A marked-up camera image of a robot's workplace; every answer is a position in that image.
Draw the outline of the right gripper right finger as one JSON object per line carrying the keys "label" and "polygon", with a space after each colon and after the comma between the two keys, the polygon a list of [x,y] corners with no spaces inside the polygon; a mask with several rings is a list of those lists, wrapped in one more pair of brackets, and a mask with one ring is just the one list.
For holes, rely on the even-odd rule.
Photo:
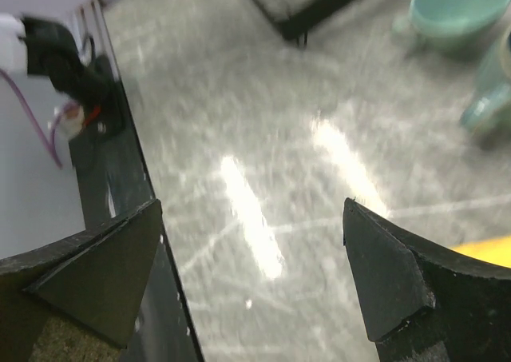
{"label": "right gripper right finger", "polygon": [[347,198],[343,243],[381,361],[508,361],[510,270],[456,253]]}

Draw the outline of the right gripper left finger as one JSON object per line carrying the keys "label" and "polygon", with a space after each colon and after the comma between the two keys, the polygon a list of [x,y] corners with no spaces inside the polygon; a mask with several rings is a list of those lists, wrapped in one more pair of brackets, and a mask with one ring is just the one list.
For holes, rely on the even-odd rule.
{"label": "right gripper left finger", "polygon": [[39,249],[1,260],[3,361],[118,361],[162,226],[153,199]]}

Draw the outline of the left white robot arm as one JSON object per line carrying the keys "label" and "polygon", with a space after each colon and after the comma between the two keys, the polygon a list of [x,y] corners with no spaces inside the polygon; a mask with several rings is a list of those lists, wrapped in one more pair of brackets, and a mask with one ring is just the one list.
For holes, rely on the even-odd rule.
{"label": "left white robot arm", "polygon": [[84,63],[75,39],[60,22],[1,14],[1,70],[48,78],[53,88],[69,96],[95,121],[104,124],[107,133],[123,126],[119,83],[106,54],[96,54]]}

